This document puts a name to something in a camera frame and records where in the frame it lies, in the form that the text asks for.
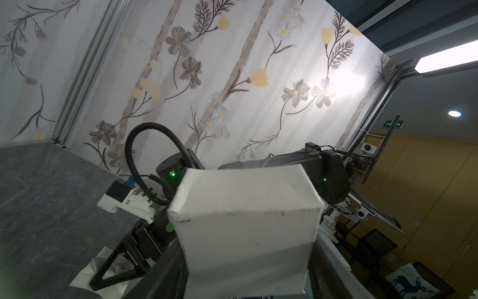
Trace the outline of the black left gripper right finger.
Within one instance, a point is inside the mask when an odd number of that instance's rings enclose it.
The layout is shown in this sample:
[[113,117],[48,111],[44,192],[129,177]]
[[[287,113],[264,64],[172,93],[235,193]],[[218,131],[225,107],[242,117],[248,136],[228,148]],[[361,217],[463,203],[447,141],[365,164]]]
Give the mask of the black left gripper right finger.
[[373,298],[323,239],[314,242],[308,272],[313,299]]

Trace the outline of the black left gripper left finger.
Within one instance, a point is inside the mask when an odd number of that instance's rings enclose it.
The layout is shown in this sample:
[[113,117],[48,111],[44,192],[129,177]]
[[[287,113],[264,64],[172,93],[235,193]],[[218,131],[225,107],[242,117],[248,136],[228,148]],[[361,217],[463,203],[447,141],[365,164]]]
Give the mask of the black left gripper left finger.
[[188,281],[188,270],[179,240],[171,243],[125,299],[183,299]]

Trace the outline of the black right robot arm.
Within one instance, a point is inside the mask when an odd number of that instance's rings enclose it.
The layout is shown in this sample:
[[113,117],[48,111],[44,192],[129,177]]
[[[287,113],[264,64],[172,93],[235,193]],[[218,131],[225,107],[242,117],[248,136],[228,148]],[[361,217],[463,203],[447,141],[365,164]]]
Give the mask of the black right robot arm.
[[340,154],[314,143],[216,170],[188,149],[151,180],[162,198],[148,198],[137,175],[114,181],[99,201],[139,221],[98,269],[93,290],[142,277],[178,241],[183,260],[166,275],[188,271],[198,297],[299,294],[325,206],[351,193]]

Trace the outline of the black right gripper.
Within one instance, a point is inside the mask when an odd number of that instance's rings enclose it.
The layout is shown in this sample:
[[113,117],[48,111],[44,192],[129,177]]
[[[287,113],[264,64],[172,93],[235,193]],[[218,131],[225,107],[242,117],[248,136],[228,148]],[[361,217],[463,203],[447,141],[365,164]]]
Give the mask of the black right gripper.
[[157,213],[153,222],[142,219],[121,241],[93,276],[89,285],[94,291],[143,277],[152,262],[157,262],[177,239],[168,213]]

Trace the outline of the white jewelry box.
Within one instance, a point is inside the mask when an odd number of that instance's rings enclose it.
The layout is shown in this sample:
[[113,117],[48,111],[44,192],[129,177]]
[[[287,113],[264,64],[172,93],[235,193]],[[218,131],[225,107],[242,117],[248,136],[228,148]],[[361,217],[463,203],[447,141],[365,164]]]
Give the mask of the white jewelry box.
[[196,299],[302,294],[324,202],[299,165],[189,169],[168,208]]

